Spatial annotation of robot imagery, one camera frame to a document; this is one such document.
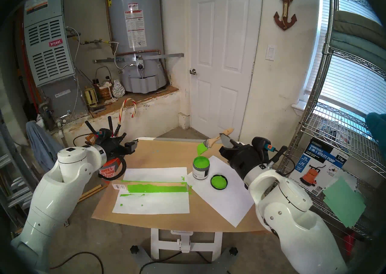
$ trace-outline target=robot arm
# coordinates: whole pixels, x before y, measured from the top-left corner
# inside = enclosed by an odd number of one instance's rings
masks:
[[[126,170],[124,155],[132,154],[137,146],[137,140],[120,145],[126,133],[113,137],[112,130],[102,128],[96,132],[86,124],[98,135],[95,145],[68,147],[58,152],[54,167],[34,191],[23,231],[11,243],[31,268],[41,272],[49,270],[48,250],[53,235],[72,214],[92,173],[108,160],[119,158],[122,170],[115,177],[121,176]]]
[[[266,147],[255,146],[256,140],[267,144],[266,139],[255,137],[252,146],[222,147],[220,153],[230,158],[230,166],[243,179],[260,223],[279,237],[281,250],[300,274],[345,273],[347,267],[333,235],[322,218],[310,211],[311,198],[297,183],[264,163],[267,160],[258,151]],[[275,181],[278,185],[263,197]]]

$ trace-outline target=table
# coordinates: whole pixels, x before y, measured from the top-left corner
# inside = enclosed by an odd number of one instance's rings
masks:
[[[166,168],[186,167],[188,173],[192,171],[193,159],[197,156],[197,145],[203,140],[192,139],[167,139],[167,138],[140,138],[136,152],[125,156],[128,168]],[[215,144],[208,149],[203,156],[209,158],[212,155],[224,162],[218,150],[222,144]],[[194,190],[189,194],[189,214],[170,215],[130,215],[113,213],[118,190],[110,184],[100,199],[92,215],[94,219],[105,220],[125,225],[151,228],[151,257],[159,259],[159,249],[189,251],[212,251],[212,261],[217,260],[221,254],[221,243],[223,232],[245,232],[269,233],[258,221],[253,205],[237,227],[231,225],[209,204],[207,204]],[[159,229],[170,230],[173,234],[181,235],[177,242],[166,242],[159,240]],[[196,232],[214,232],[214,243],[190,243],[190,235]],[[139,250],[141,258],[138,263],[143,263],[146,253]],[[221,260],[228,260],[221,255]]]

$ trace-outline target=metal wire shelving unit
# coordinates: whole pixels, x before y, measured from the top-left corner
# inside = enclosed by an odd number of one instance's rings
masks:
[[[360,3],[363,6],[368,6],[366,0],[352,1]],[[374,170],[375,174],[386,178],[385,163],[378,149],[377,142],[372,137],[366,124],[361,119],[333,108],[319,100],[332,56],[350,60],[371,70],[374,72],[374,75],[379,75],[386,79],[386,72],[376,65],[361,57],[330,46],[334,12],[338,10],[338,7],[339,0],[330,0],[329,22],[321,63],[304,113],[288,147],[288,157],[283,159],[279,170],[284,173],[289,173],[290,170],[292,170],[293,166],[289,158],[291,158],[295,164],[298,162],[302,153],[305,151],[305,148],[300,146],[301,139],[303,136],[309,135],[337,149],[345,151],[350,157]],[[372,207],[376,201],[376,189],[356,176],[355,173],[349,174],[357,178],[358,190],[365,197],[366,205],[365,212],[359,221],[350,228],[350,231],[355,232],[355,239],[369,241],[372,239],[374,232],[374,213],[372,212]],[[309,191],[307,192],[313,201],[313,210],[326,222],[331,232],[335,235],[338,246],[347,251],[344,246],[344,242],[346,241],[342,238],[347,234],[347,229],[324,203],[324,194],[320,193],[316,196]]]

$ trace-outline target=window blind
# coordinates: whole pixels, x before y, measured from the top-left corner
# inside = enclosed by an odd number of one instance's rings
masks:
[[[310,93],[321,61],[329,20],[330,0],[323,0],[320,37],[305,93]],[[356,13],[381,24],[366,0],[339,0],[339,10]],[[332,56],[321,98],[351,107],[358,114],[386,113],[386,82],[376,73],[348,60]]]

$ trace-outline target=rusty anchor decoration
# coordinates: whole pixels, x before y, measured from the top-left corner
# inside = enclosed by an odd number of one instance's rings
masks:
[[[289,4],[293,0],[282,0],[282,1],[283,1],[283,17],[282,17],[282,20],[279,19],[279,14],[278,14],[277,11],[276,11],[275,15],[273,16],[273,18],[275,19],[276,24],[280,28],[282,28],[283,31],[285,31],[288,28],[291,28],[295,24],[297,19],[296,19],[296,15],[293,15],[291,17],[291,21],[290,22],[287,21],[287,19],[288,19],[288,7],[289,7]]]

